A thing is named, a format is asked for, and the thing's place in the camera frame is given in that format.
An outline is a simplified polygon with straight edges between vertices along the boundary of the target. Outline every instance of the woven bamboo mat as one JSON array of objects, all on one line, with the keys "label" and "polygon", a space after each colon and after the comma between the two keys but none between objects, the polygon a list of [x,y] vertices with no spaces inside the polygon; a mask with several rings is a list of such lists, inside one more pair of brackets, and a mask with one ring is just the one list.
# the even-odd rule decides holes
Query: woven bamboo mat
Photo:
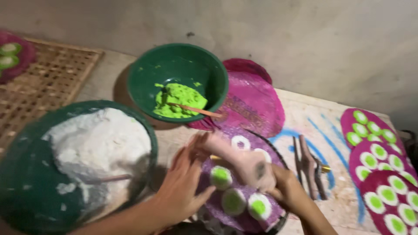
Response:
[{"label": "woven bamboo mat", "polygon": [[103,54],[101,50],[26,40],[36,48],[36,62],[0,85],[0,156],[28,122],[70,104]]}]

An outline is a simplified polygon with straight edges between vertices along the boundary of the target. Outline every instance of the green bowl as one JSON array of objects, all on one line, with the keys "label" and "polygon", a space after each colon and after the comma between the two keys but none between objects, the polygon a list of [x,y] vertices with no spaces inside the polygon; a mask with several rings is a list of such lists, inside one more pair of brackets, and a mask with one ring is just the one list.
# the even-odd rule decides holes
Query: green bowl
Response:
[{"label": "green bowl", "polygon": [[[105,100],[74,103],[26,125],[0,162],[0,216],[13,228],[27,234],[59,235],[79,227],[88,219],[78,220],[84,208],[80,188],[64,195],[57,193],[59,183],[69,184],[71,181],[58,171],[49,142],[41,138],[51,127],[67,119],[107,107],[119,109],[135,118],[145,127],[151,139],[147,173],[135,192],[131,192],[129,201],[119,210],[135,203],[157,162],[158,146],[154,130],[141,114],[121,104]],[[66,205],[65,212],[61,211],[62,203]]]},{"label": "green bowl", "polygon": [[155,96],[161,87],[179,83],[197,90],[208,103],[205,110],[214,112],[228,92],[228,74],[222,62],[209,51],[191,44],[166,44],[145,52],[130,67],[127,90],[134,103],[147,115],[168,123],[188,123],[204,118],[171,118],[153,112]]}]

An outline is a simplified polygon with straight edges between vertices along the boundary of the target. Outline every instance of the hand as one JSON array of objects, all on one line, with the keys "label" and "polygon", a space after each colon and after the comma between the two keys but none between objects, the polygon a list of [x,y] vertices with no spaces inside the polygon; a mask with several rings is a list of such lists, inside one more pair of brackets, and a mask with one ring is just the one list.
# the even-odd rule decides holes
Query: hand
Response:
[{"label": "hand", "polygon": [[215,186],[210,186],[195,196],[202,163],[210,156],[209,153],[194,147],[199,138],[199,135],[194,136],[187,147],[177,152],[160,190],[149,201],[165,226],[179,223],[192,216],[216,189]]},{"label": "hand", "polygon": [[291,170],[286,170],[275,164],[271,165],[276,177],[276,188],[267,191],[287,211],[301,217],[315,208],[315,203],[309,198],[299,180]]}]

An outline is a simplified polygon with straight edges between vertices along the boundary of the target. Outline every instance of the wooden spatula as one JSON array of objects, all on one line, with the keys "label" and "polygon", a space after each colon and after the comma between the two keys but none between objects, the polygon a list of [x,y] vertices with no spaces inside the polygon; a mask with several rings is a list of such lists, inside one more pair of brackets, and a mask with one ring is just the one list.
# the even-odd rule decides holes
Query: wooden spatula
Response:
[{"label": "wooden spatula", "polygon": [[206,110],[203,110],[203,109],[193,108],[193,107],[190,107],[190,106],[187,106],[187,105],[180,105],[180,104],[176,104],[176,103],[167,103],[167,104],[176,105],[176,106],[179,106],[182,109],[187,109],[187,110],[190,110],[190,111],[193,111],[193,112],[198,112],[198,113],[201,113],[203,115],[214,117],[214,118],[221,118],[222,117],[222,114],[215,113],[215,112],[209,112],[209,111],[206,111]]}]

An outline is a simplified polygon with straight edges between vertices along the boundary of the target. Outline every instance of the concrete wall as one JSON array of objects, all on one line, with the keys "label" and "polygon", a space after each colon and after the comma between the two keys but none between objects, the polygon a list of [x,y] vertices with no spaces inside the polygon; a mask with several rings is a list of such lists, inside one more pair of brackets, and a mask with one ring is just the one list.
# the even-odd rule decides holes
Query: concrete wall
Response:
[{"label": "concrete wall", "polygon": [[416,0],[1,0],[0,27],[132,55],[192,43],[418,131]]}]

